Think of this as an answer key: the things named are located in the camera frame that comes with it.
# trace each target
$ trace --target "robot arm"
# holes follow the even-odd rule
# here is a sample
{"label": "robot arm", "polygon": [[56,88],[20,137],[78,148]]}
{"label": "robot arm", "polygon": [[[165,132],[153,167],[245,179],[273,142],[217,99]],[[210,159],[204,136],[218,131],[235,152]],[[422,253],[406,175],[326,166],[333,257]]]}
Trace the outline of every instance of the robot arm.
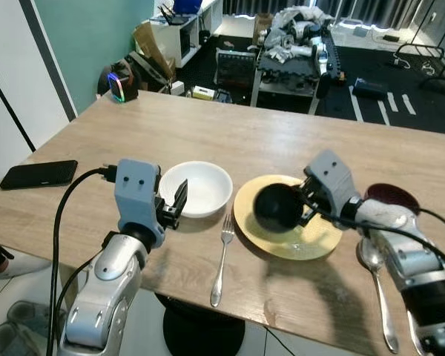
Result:
{"label": "robot arm", "polygon": [[[377,200],[363,201],[355,190],[349,169],[333,152],[322,152],[305,173],[308,178],[300,187],[301,194],[332,216],[400,229],[432,243],[419,231],[416,216],[408,208]],[[300,223],[306,224],[313,215],[311,211]],[[338,228],[346,228],[339,222],[333,223]],[[372,229],[363,234],[383,253],[389,274],[414,317],[423,349],[434,355],[445,355],[443,260],[420,243],[393,232]]]}
{"label": "robot arm", "polygon": [[140,286],[140,272],[152,248],[160,247],[167,227],[177,228],[188,182],[172,206],[156,196],[160,169],[123,159],[116,167],[115,197],[119,234],[89,265],[88,279],[67,316],[59,356],[117,356],[128,307]]}

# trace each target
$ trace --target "fork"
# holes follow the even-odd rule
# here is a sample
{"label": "fork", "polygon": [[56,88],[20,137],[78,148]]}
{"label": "fork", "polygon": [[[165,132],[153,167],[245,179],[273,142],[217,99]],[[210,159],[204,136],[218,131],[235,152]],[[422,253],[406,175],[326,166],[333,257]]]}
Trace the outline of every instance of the fork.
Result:
{"label": "fork", "polygon": [[214,281],[213,290],[211,291],[211,305],[216,308],[221,301],[221,294],[223,292],[223,269],[224,269],[224,259],[225,250],[228,244],[232,241],[234,237],[234,223],[230,214],[227,214],[222,224],[221,240],[223,244],[222,256],[220,261],[220,267],[217,270],[216,280]]}

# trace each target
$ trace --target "smartphone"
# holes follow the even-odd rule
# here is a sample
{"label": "smartphone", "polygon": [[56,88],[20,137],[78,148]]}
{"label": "smartphone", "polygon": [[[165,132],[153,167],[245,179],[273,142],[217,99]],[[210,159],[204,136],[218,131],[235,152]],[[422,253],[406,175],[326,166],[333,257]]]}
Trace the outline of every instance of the smartphone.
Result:
{"label": "smartphone", "polygon": [[4,190],[67,185],[76,173],[77,161],[16,165],[0,183]]}

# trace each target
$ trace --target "cardboard box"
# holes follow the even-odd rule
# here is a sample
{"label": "cardboard box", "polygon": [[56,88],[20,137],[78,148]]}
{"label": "cardboard box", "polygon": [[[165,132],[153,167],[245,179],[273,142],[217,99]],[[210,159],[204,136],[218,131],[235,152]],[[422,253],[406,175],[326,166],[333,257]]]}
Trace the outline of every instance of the cardboard box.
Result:
{"label": "cardboard box", "polygon": [[168,62],[162,55],[158,46],[156,45],[154,32],[151,29],[150,22],[144,22],[136,27],[133,31],[133,38],[135,42],[142,49],[146,56],[154,59],[154,61],[163,69],[167,79],[172,80],[176,76],[175,60],[170,59]]}
{"label": "cardboard box", "polygon": [[274,15],[271,13],[258,13],[255,16],[254,23],[254,35],[252,36],[252,44],[257,45],[257,40],[259,39],[259,33],[262,30],[267,30],[272,26],[272,20]]}

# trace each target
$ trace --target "silver spoon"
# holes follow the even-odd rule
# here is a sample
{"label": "silver spoon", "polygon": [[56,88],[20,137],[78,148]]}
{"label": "silver spoon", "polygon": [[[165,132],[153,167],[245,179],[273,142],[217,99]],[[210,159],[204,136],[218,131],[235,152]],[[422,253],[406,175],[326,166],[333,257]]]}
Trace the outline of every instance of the silver spoon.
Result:
{"label": "silver spoon", "polygon": [[390,352],[397,354],[399,352],[399,342],[397,336],[395,335],[391,314],[387,309],[386,297],[384,297],[383,289],[381,288],[379,282],[379,270],[384,264],[383,256],[372,244],[371,240],[367,238],[363,238],[357,244],[357,255],[359,256],[361,264],[371,272],[372,278],[374,279],[376,285],[386,345]]}

